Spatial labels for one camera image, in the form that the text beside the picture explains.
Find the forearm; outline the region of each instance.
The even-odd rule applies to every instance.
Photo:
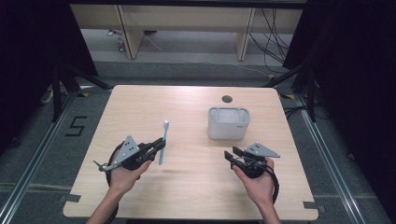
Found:
[[[123,194],[121,194],[113,189],[109,189],[107,191],[105,198],[96,207],[95,211],[93,212],[91,217],[88,219],[86,224],[105,223],[108,220],[108,218],[111,216],[111,214],[113,213],[114,209],[116,209],[117,204],[121,200],[122,196],[123,196]]]
[[[262,214],[262,219],[265,224],[280,224],[279,216],[274,208],[273,204],[256,204]]]

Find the translucent storage box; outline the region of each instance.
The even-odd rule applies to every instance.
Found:
[[[208,120],[209,138],[241,140],[250,123],[250,113],[241,107],[210,107]]]

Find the wooden table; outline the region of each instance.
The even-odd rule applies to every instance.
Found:
[[[222,102],[229,95],[231,103]],[[206,132],[211,106],[244,107],[251,120],[243,140],[212,140]],[[71,194],[68,217],[88,217],[108,189],[105,174],[93,161],[107,162],[127,135],[136,143],[163,136],[163,120],[170,122],[163,165],[154,163],[120,202],[118,217],[151,219],[255,220],[261,215],[246,194],[242,182],[224,159],[224,150],[255,142],[271,148],[280,191],[276,211],[282,220],[314,220],[313,202],[303,166],[291,136],[282,105],[274,89],[117,86],[114,88]]]

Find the table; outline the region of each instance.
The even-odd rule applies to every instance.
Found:
[[[222,97],[231,96],[230,103]],[[207,134],[211,106],[244,107],[251,120],[244,139],[212,140]],[[261,215],[224,159],[224,150],[255,142],[271,148],[280,192],[275,204],[282,220],[314,220],[317,209],[289,125],[274,89],[193,86],[116,86],[81,164],[67,202],[67,217],[88,217],[108,189],[93,161],[107,162],[127,135],[136,143],[163,136],[170,122],[163,165],[156,161],[120,201],[118,217],[151,219],[258,220]]]

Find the metal bar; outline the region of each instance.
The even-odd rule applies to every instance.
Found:
[[[77,95],[78,94],[76,92],[69,92],[68,96],[64,100],[63,112],[59,115],[59,118],[56,121],[52,122],[49,126],[49,130],[47,131],[39,147],[37,148],[35,155],[30,160],[28,166],[23,172],[23,175],[18,181],[18,184],[12,190],[7,201],[2,205],[0,213],[1,223],[8,224],[14,216],[15,212],[17,211],[18,206],[20,205],[21,200],[26,193],[26,190],[29,188],[30,183],[35,177],[35,174],[40,167],[41,162],[44,160],[50,144],[52,143],[53,139],[56,136],[56,133],[59,130],[59,127],[64,121],[64,117],[68,108],[73,103],[74,99],[76,99]]]
[[[305,105],[304,98],[300,94],[296,94],[296,101],[298,106]],[[305,120],[306,126],[308,127],[309,132],[311,132],[315,144],[318,147],[320,156],[322,157],[326,165],[326,168],[329,172],[330,177],[332,178],[332,182],[334,183],[340,199],[343,202],[344,207],[346,208],[346,212],[349,215],[351,222],[366,223],[356,200],[354,199],[345,179],[341,175],[340,170],[338,169],[334,159],[332,158],[332,153],[327,148],[327,145],[323,140],[320,131],[318,130],[317,124],[311,121],[311,118],[305,110],[302,111],[302,115]]]

